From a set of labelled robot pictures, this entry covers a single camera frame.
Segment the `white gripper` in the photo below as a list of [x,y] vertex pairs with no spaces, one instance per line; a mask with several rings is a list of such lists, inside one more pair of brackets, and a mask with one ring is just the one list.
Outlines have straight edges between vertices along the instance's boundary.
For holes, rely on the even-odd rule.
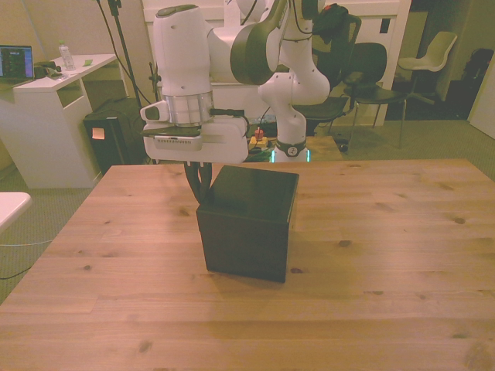
[[244,122],[206,122],[196,127],[147,124],[143,137],[150,158],[184,162],[189,187],[201,203],[201,194],[207,194],[212,182],[212,164],[207,162],[243,162],[248,155],[246,130]]

